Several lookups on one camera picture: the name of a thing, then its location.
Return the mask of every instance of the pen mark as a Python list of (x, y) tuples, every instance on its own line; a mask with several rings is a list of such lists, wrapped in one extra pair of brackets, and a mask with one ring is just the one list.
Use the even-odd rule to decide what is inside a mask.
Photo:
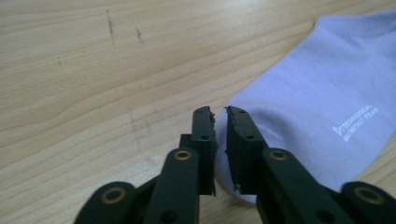
[(116, 44), (114, 42), (114, 22), (110, 19), (109, 15), (110, 11), (107, 9), (106, 14), (107, 14), (107, 21), (108, 21), (108, 29), (111, 35), (111, 41), (113, 42), (113, 47), (116, 47)]
[(145, 41), (142, 38), (142, 33), (140, 33), (139, 29), (136, 28), (137, 39), (139, 39), (140, 43), (144, 43)]

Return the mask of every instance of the black mechanical arm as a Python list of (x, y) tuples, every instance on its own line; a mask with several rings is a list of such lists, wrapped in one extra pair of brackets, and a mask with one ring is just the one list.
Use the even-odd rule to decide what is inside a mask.
[[(270, 148), (247, 111), (228, 106), (227, 156), (235, 189), (256, 194), (263, 223), (396, 223), (396, 200), (362, 182), (341, 192), (321, 186), (288, 151)], [(216, 195), (214, 115), (196, 109), (191, 134), (182, 134), (161, 174), (135, 188), (99, 188), (75, 223), (198, 223), (199, 195)]]

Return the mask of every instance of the light wood surface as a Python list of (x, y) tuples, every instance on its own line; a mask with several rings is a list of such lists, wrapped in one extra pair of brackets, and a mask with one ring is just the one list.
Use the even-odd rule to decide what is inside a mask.
[[(72, 223), (111, 181), (140, 186), (191, 112), (227, 101), (303, 41), (315, 19), (393, 0), (0, 2), (0, 223)], [(396, 137), (359, 179), (396, 196)], [(261, 223), (228, 195), (201, 223)]]

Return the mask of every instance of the sock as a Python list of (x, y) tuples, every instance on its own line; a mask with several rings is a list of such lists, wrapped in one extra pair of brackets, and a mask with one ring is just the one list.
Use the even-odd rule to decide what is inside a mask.
[[(339, 190), (367, 168), (396, 130), (396, 9), (317, 19), (309, 37), (228, 103), (245, 109), (270, 147), (293, 153)], [(217, 118), (216, 172), (236, 196)]]

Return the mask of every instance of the wooden table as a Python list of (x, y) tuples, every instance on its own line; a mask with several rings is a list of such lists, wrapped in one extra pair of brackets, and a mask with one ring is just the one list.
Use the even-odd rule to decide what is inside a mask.
[[(2, 1), (0, 223), (72, 223), (100, 186), (140, 186), (191, 112), (227, 101), (315, 19), (393, 0)], [(396, 196), (396, 138), (359, 179)], [(201, 223), (261, 223), (218, 184)]]

